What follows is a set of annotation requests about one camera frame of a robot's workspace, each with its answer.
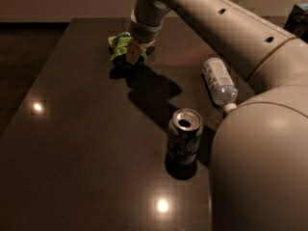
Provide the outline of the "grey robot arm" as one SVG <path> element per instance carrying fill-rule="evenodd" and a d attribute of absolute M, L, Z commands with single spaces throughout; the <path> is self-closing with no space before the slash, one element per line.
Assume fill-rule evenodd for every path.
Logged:
<path fill-rule="evenodd" d="M 229 0 L 137 0 L 129 60 L 177 13 L 252 93 L 218 127 L 211 231 L 308 231 L 308 44 Z"/>

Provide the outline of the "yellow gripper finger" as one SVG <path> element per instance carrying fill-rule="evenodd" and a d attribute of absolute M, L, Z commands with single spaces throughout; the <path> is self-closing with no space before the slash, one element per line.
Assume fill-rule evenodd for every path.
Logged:
<path fill-rule="evenodd" d="M 141 53 L 141 46 L 138 43 L 130 40 L 127 44 L 126 62 L 134 65 L 141 56 Z"/>

